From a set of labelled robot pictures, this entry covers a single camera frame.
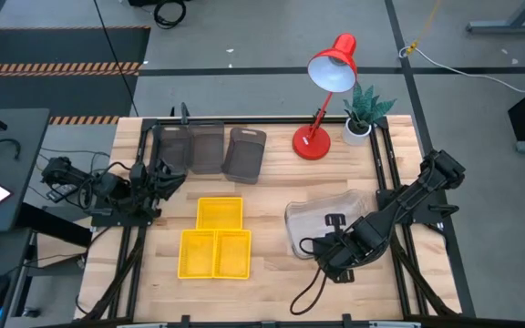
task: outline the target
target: wooden table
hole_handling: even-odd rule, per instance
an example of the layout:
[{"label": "wooden table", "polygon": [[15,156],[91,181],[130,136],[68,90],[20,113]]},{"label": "wooden table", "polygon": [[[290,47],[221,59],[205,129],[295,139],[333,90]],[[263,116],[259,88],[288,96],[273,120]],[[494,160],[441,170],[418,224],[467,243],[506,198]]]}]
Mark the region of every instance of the wooden table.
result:
[{"label": "wooden table", "polygon": [[[111,161],[134,162],[141,118],[118,122]],[[390,116],[390,133],[403,183],[412,183],[422,160],[410,116]],[[226,141],[232,126],[226,126]],[[342,313],[354,320],[401,319],[390,251],[380,260],[355,269],[355,282],[328,280],[319,303],[307,314],[293,316],[289,305],[313,279],[317,264],[294,257],[284,223],[291,201],[314,200],[360,190],[369,210],[376,210],[376,169],[366,139],[361,147],[342,141],[341,124],[324,124],[332,139],[329,154],[317,161],[300,159],[292,151],[296,125],[241,125],[264,130],[267,143],[261,176],[256,185],[229,182],[222,174],[194,175],[167,202],[163,214],[148,229],[139,281],[135,322],[179,322],[188,314],[193,322],[340,321]],[[381,154],[384,141],[378,132]],[[115,173],[126,172],[114,169]],[[385,164],[387,185],[392,186]],[[252,231],[251,277],[236,280],[179,280],[180,234],[194,229],[200,197],[243,197],[244,229]],[[420,270],[446,304],[459,311],[459,302],[443,238],[423,226],[412,228]],[[122,229],[113,228],[91,248],[80,290],[80,304],[90,309],[114,276]],[[416,309],[413,284],[407,275],[411,308]],[[128,286],[121,293],[119,315],[124,314]],[[316,295],[319,283],[298,303],[303,309]],[[82,316],[79,311],[76,317]]]}]

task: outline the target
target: potted plant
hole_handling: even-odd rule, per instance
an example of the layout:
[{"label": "potted plant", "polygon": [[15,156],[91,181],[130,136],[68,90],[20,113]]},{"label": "potted plant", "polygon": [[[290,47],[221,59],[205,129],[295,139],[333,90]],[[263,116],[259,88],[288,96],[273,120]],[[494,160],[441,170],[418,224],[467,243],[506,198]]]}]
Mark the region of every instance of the potted plant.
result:
[{"label": "potted plant", "polygon": [[380,96],[374,95],[374,86],[371,86],[365,93],[359,83],[354,86],[354,99],[352,106],[347,100],[344,104],[347,107],[345,112],[349,116],[344,126],[344,141],[351,146],[359,146],[364,143],[365,136],[370,134],[372,123],[383,117],[392,108],[396,99],[378,102]]}]

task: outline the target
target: gray floor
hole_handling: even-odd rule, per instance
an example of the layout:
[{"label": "gray floor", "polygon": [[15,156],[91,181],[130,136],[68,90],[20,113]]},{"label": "gray floor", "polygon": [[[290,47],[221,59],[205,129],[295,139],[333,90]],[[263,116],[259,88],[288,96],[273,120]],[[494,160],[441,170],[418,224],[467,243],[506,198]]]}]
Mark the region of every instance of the gray floor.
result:
[{"label": "gray floor", "polygon": [[[151,15],[127,1],[98,0],[107,25],[150,25]],[[525,36],[470,36],[470,20],[505,19],[522,0],[445,0],[419,47],[454,67],[525,67]],[[434,0],[394,0],[403,36],[418,35]],[[0,26],[98,26],[90,0],[7,0]],[[341,32],[358,39],[362,67],[399,67],[384,2],[376,0],[193,0],[175,29],[152,28],[144,69],[303,67]],[[413,67],[430,67],[418,55]],[[525,87],[525,75],[500,76]],[[397,98],[393,113],[412,114],[402,75],[360,75],[384,98]],[[464,184],[448,194],[461,211],[455,228],[477,315],[525,320],[525,154],[514,149],[507,110],[522,99],[500,85],[457,76],[416,76],[433,144],[467,168]],[[335,96],[328,111],[342,113]],[[141,77],[135,102],[142,116],[166,115],[181,101],[192,115],[289,115],[312,113],[324,99],[305,75]],[[45,145],[54,149],[110,151],[114,127],[50,127]],[[89,155],[70,156],[88,168]],[[106,165],[99,158],[96,166]],[[32,185],[44,189],[33,177]],[[44,202],[29,191],[27,200]],[[54,278],[62,293],[39,279],[29,305],[39,319],[14,319],[9,326],[67,322],[80,278]]]}]

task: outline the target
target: hazard stripe tape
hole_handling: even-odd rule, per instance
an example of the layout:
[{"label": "hazard stripe tape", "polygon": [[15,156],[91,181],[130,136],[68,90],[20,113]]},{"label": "hazard stripe tape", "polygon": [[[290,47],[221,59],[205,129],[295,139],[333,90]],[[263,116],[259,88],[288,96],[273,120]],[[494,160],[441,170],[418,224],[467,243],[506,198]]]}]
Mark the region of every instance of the hazard stripe tape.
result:
[{"label": "hazard stripe tape", "polygon": [[[20,73],[0,73],[0,77],[78,77],[78,76],[115,76],[120,75],[119,71],[106,72],[20,72]],[[123,71],[126,76],[139,76],[139,71]]]},{"label": "hazard stripe tape", "polygon": [[142,66],[138,62],[100,62],[100,63],[27,63],[27,64],[0,64],[0,73],[47,73],[47,72],[103,72],[136,71]]},{"label": "hazard stripe tape", "polygon": [[[142,28],[150,29],[151,26],[107,26],[107,29],[125,29],[125,28]],[[102,29],[102,26],[50,26],[50,27],[0,27],[0,31],[6,30],[86,30],[86,29]]]},{"label": "hazard stripe tape", "polygon": [[50,125],[114,125],[118,123],[118,116],[75,116],[52,117]]}]

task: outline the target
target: lamp shade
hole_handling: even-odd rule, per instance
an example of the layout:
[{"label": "lamp shade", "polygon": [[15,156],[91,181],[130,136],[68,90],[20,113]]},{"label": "lamp shade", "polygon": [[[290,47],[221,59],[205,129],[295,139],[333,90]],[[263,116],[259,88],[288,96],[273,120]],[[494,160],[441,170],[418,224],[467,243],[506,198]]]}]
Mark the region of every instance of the lamp shade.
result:
[{"label": "lamp shade", "polygon": [[326,91],[346,92],[355,84],[354,51],[354,36],[349,33],[338,36],[331,48],[320,52],[309,61],[309,77]]}]

